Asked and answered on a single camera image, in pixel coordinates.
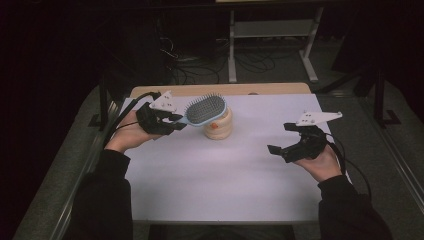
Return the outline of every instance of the black cable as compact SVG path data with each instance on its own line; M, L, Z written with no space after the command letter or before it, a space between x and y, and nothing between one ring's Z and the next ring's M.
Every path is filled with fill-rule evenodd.
M369 196L369 198L370 198L370 201L372 201L372 191L371 191L371 185L370 185L370 183L369 183L369 181L368 181L368 178L365 176L365 174L361 171L361 169L360 169L360 168L359 168L356 164L354 164L352 161L350 161L350 160L348 160L348 159L346 158L346 152L345 152L345 149L344 149L343 143L342 143L342 142L341 142L338 138L336 138L335 136L333 136L332 134L326 133L326 135L328 135L328 136L332 137L334 140L336 140L336 141L340 144L340 147L341 147L341 148L342 148L342 150L343 150L343 153L342 153L343 159L344 159L347 163L349 163L350 165L352 165L352 166L356 169L356 171L358 171L358 173L361 175L361 177L364 179L364 182L365 182L365 184L367 185L368 196Z
M115 132L116 132L116 131L118 131L118 130L119 130L119 129L121 129L121 128L128 127L128 126L134 125L134 124L136 124L136 123L139 123L139 122L137 121L137 122L132 122L132 123L128 123L128 124L125 124L125 125L119 126L119 127L117 127L117 128L115 129Z
M227 58L224 59L224 61L222 61L221 65L218 67L217 70L212 69L210 67L206 67L207 65L210 65L211 63L202 63L200 65L181 65L179 64L178 66L175 67L175 69L183 72L186 76L187 73L189 74L193 74L196 76L210 76L210 75L215 75L217 78L216 84L219 84L220 82L220 77L219 77L219 72L225 67L225 64L227 62L226 60ZM190 71L187 69L203 69L203 70L207 70L210 73L200 73L200 72L194 72L194 71Z

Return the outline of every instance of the table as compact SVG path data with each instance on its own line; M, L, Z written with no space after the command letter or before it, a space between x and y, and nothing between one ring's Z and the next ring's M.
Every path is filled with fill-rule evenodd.
M217 3L229 2L253 2L254 0L216 0ZM272 0L261 0L258 2L273 2ZM317 82L318 77L309 60L309 53L319 27L319 22L324 8L318 7L315 16L300 20L274 20L274 21L241 21L236 22L234 10L230 15L230 51L228 57L229 82L237 82L236 64L234 59L234 40L236 38L252 37L283 37L283 36L307 36L307 42L299 51L300 58L311 82Z
M132 97L155 89L171 90L177 96L174 98L177 109L196 95L214 90L223 94L233 110L234 130L227 139L213 141L203 136L200 128L187 126L180 132L129 150L126 154L132 161L126 177L132 185L134 221L151 224L299 224L317 221L321 196L315 180L300 167L270 155L266 146L298 142L298 133L285 132L283 123L296 121L304 107L309 111L321 111L315 95L305 92L305 85L135 88ZM229 89L232 88L236 95L230 95ZM271 89L271 94L266 95L267 89ZM241 95L251 92L261 95ZM269 103L267 107L263 106L264 102ZM252 112L242 110L246 105L253 112L272 115L255 120ZM274 106L284 109L274 111ZM255 126L261 127L255 131L252 129ZM327 124L320 127L329 132Z

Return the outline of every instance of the person's right hand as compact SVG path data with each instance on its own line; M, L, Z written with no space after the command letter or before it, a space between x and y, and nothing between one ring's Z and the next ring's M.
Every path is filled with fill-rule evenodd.
M330 146L326 145L324 151L315 159L300 159L294 164L303 167L318 182L342 175L336 154Z

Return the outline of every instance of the wire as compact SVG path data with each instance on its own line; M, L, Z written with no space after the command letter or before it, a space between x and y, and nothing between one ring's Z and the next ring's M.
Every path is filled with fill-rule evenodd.
M195 75L195 76L210 76L210 75L215 75L216 76L216 84L219 84L220 82L220 76L219 76L219 72L221 72L221 70L225 67L225 64L227 63L227 58L224 59L224 61L222 61L221 65L218 66L218 69L213 69L211 67L207 67L209 65L212 65L213 61L207 61L206 63L199 63L199 64L194 64L194 65L185 65L185 64L178 64L175 69L178 71L181 71L184 76L185 76L185 81L190 78L191 76L188 76L188 74L191 75ZM205 73L204 71L202 72L197 72L197 71L193 71L191 69L199 69L199 70L206 70L207 72Z
M369 198L370 198L370 201L372 201L372 191L371 191L371 185L370 185L370 183L369 183L369 181L368 181L368 178L365 176L365 174L361 171L361 169L360 169L360 168L359 168L356 164L354 164L352 161L350 161L350 160L348 160L348 159L346 158L346 152L345 152L345 149L344 149L344 146L343 146L342 141L340 141L338 138L336 138L336 137L335 137L334 135L332 135L332 134L326 133L326 135L328 135L328 136L332 137L334 140L336 140L336 141L340 144L340 147L342 148L342 152L343 152L343 159L344 159L347 163L349 163L350 165L352 165L352 166L356 169L356 171L358 171L358 173L361 175L361 177L364 179L364 182L365 182L365 184L367 185L368 196L369 196Z
M119 127L117 127L117 128L115 129L115 132L116 132L116 131L118 131L118 130L119 130L119 129L121 129L121 128L128 127L128 126L134 125L134 124L136 124L136 123L139 123L139 122L137 121L137 122L132 122L132 123L128 123L128 124L125 124L125 125L119 126Z

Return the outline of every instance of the dark background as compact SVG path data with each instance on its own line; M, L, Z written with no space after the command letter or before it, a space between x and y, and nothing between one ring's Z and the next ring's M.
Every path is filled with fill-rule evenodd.
M183 12L162 14L160 26L157 15L80 11L87 6L116 7L113 3L0 3L2 129L6 130L1 141L6 154L0 160L1 239L12 238L81 103L101 77L116 101L137 85L168 84L172 59L159 51L166 48L163 33L179 49L211 57L215 38L228 32L225 11L197 11L190 16L196 21ZM278 17L279 12L244 15L264 16ZM318 35L346 37L335 70L350 72L374 63L422 120L423 19L422 8L412 1L334 6L326 8Z

